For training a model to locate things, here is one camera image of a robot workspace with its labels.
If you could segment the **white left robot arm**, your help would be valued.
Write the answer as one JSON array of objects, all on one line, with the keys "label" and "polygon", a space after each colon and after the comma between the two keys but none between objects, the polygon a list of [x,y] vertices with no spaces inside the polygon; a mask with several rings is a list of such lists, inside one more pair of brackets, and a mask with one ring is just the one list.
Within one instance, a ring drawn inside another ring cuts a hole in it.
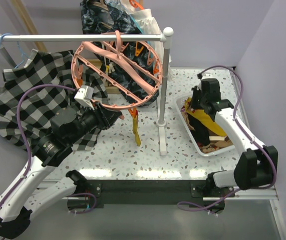
[{"label": "white left robot arm", "polygon": [[15,239],[42,211],[61,198],[81,196],[86,191],[86,178],[76,170],[47,190],[33,194],[39,184],[72,153],[72,146],[94,129],[107,130],[121,112],[97,103],[81,116],[73,108],[63,108],[50,120],[48,133],[37,141],[27,164],[14,182],[0,196],[0,237]]}]

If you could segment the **pink round clip hanger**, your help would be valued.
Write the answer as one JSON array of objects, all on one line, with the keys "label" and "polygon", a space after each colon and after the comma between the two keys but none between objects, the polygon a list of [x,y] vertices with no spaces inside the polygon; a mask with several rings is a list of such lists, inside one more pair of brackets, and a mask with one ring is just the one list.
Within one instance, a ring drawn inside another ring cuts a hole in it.
[{"label": "pink round clip hanger", "polygon": [[159,97],[162,84],[162,61],[147,41],[128,40],[119,30],[108,32],[114,41],[84,41],[74,53],[72,80],[77,89],[85,84],[80,73],[87,68],[96,77],[116,87],[126,105],[106,103],[115,110],[148,106]]}]

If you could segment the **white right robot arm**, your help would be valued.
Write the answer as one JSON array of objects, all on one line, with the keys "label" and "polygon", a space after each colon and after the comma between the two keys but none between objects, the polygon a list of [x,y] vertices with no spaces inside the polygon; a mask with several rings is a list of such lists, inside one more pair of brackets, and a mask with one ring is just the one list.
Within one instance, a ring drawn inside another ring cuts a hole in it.
[{"label": "white right robot arm", "polygon": [[221,99],[220,84],[215,78],[201,80],[193,89],[192,107],[204,110],[234,144],[239,160],[233,170],[212,172],[206,179],[206,192],[218,196],[223,188],[265,189],[276,181],[278,151],[257,139],[236,113],[236,106]]}]

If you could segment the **yellow sock with pattern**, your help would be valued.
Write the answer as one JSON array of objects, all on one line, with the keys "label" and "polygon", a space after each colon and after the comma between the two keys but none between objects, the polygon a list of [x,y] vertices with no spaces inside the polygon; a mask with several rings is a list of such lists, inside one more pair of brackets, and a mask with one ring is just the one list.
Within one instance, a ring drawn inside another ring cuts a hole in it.
[{"label": "yellow sock with pattern", "polygon": [[191,97],[188,97],[184,102],[185,111],[191,115],[194,119],[201,122],[206,128],[215,133],[220,137],[226,137],[226,132],[215,123],[211,117],[204,112],[203,109],[192,109],[191,108]]}]

